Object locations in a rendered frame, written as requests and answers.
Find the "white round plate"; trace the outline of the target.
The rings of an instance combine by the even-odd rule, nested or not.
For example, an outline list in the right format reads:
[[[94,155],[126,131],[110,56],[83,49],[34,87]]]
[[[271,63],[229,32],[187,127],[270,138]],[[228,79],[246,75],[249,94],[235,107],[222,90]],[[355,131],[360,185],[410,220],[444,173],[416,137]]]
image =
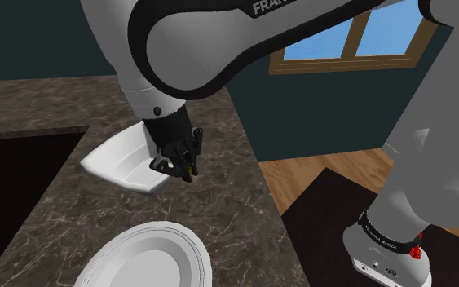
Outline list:
[[[193,231],[153,221],[106,243],[74,287],[213,287],[213,272],[207,249]]]

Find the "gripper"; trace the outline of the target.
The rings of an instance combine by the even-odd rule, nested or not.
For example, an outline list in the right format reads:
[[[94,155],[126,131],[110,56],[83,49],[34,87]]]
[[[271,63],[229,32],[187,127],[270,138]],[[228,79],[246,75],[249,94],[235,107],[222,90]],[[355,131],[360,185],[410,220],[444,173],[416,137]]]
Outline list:
[[[186,106],[165,117],[143,119],[143,123],[160,152],[149,167],[190,183],[198,175],[196,157],[201,154],[203,129],[193,129]]]

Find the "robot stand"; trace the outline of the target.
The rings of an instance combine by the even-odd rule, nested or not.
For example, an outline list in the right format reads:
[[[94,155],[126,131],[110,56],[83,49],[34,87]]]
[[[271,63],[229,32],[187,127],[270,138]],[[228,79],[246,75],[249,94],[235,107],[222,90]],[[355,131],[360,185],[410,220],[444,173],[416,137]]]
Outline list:
[[[384,287],[356,271],[342,242],[345,228],[376,196],[326,168],[281,215],[311,287]],[[430,225],[422,247],[432,287],[459,287],[459,237]]]

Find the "wooden framed window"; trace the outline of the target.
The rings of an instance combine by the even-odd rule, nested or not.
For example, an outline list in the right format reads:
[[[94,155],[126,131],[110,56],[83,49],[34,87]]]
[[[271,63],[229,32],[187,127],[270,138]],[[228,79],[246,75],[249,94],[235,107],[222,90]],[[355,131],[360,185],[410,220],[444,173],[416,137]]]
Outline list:
[[[438,25],[418,0],[366,11],[270,55],[271,75],[414,68]]]

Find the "white rectangular dish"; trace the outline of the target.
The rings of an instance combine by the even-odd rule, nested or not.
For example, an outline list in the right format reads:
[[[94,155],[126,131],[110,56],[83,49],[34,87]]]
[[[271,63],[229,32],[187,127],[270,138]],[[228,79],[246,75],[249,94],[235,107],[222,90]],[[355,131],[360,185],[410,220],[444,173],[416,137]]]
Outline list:
[[[119,187],[151,193],[170,179],[149,167],[156,157],[156,145],[140,121],[107,139],[80,164],[90,174]]]

